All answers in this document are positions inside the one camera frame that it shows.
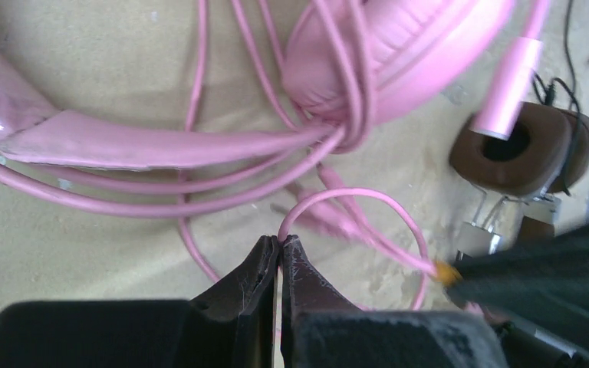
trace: pink headphones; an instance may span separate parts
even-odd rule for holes
[[[311,0],[282,50],[267,1],[258,0],[282,86],[291,98],[298,123],[286,113],[267,78],[240,0],[230,0],[265,93],[288,130],[190,131],[206,66],[207,9],[206,1],[199,0],[199,57],[184,132],[134,128],[59,110],[0,55],[0,152],[4,156],[43,164],[40,169],[88,186],[147,195],[181,195],[176,205],[107,202],[46,185],[2,165],[0,182],[89,212],[181,218],[185,241],[195,249],[184,218],[265,197],[292,184],[326,155],[355,149],[372,127],[418,107],[464,71],[504,25],[514,5],[513,0]],[[548,8],[549,0],[535,0],[522,37],[509,48],[500,65],[489,99],[473,125],[475,131],[502,138],[510,134],[539,58],[538,34]],[[219,189],[247,179],[305,147],[311,150],[304,160],[255,188],[206,202],[183,198],[185,193]],[[195,169],[251,158],[262,161],[215,179],[189,181],[182,172],[179,182],[165,183],[111,179],[62,167]],[[319,165],[318,169],[329,189],[342,186],[329,168]],[[293,185],[288,188],[300,199],[313,194]],[[382,239],[365,230],[368,224],[357,205],[350,197],[343,198],[340,204],[344,211],[330,204],[309,204],[308,211],[301,213],[301,223],[321,232],[381,244]]]

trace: metal clip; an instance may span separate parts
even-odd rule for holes
[[[561,209],[561,200],[554,195],[543,195],[525,203],[522,214],[540,222],[554,225]]]

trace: black cable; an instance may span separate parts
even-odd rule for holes
[[[536,100],[541,103],[541,105],[545,105],[545,99],[541,96],[541,92],[538,91],[538,86],[536,85],[536,80],[538,74],[534,73],[534,77],[531,79],[531,87],[534,89],[534,95],[536,96]]]
[[[568,10],[565,13],[565,26],[563,30],[563,50],[565,52],[565,60],[568,63],[568,70],[570,71],[570,78],[572,79],[572,94],[573,96],[577,93],[577,75],[574,72],[574,65],[572,64],[572,56],[570,55],[570,20],[572,18],[572,5],[574,0],[568,1]],[[572,109],[572,100],[568,109]]]
[[[575,112],[577,113],[576,117],[577,117],[577,122],[574,125],[574,132],[572,133],[572,140],[570,142],[570,146],[568,147],[568,151],[565,154],[565,160],[563,162],[563,166],[561,167],[561,180],[563,181],[563,193],[566,194],[566,196],[570,196],[570,190],[568,190],[568,180],[567,180],[567,176],[568,176],[568,167],[570,166],[570,159],[572,157],[572,153],[574,152],[574,150],[577,148],[577,142],[579,140],[579,134],[581,132],[581,126],[583,125],[583,122],[581,120],[581,105],[579,104],[579,101],[577,100],[576,96],[574,95],[574,91],[570,89],[570,87],[568,87],[568,84],[566,84],[561,78],[554,78],[552,80],[552,84],[554,84],[554,82],[560,84],[563,89],[568,93],[568,95],[570,96],[570,104],[574,105],[575,108]]]

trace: beige carpet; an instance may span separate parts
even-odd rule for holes
[[[286,39],[306,1],[270,2],[281,38]],[[279,128],[258,86],[231,5],[209,3],[211,58],[197,129]],[[271,60],[256,4],[253,0],[245,4],[263,55]],[[519,33],[528,4],[519,2],[505,31],[444,94],[376,129],[359,151],[327,161],[349,185],[379,189],[406,206],[423,228],[433,257],[452,251],[459,224],[470,219],[479,198],[449,168],[449,149],[464,119],[478,108],[501,53]],[[554,2],[545,27],[540,68],[545,77],[568,78],[562,51],[565,4]],[[195,56],[194,11],[193,2],[177,0],[0,0],[0,48],[58,107],[134,126],[179,129]],[[589,115],[589,2],[576,2],[571,44],[581,102]],[[276,81],[275,68],[268,64]],[[565,95],[559,94],[558,101],[563,106]],[[14,163],[8,165],[19,169]],[[172,178],[166,172],[152,177]],[[319,186],[313,176],[306,180]],[[132,202],[173,201],[79,186],[71,190]],[[588,190],[589,175],[573,188],[573,197],[564,200],[562,223],[582,218]],[[486,208],[496,199],[490,196]],[[281,216],[270,211],[270,204],[293,202],[279,193],[197,217],[192,225],[196,240],[224,274],[244,258],[260,235],[276,233]],[[410,232],[391,211],[376,202],[360,202],[392,240],[414,248]],[[510,205],[499,231],[511,236],[515,220],[515,208]],[[419,279],[410,269],[359,245],[297,232],[311,260],[352,301],[377,308],[409,304]],[[92,215],[0,185],[0,310],[16,301],[40,298],[192,297],[208,286],[172,220]],[[434,287],[424,307],[449,305]]]

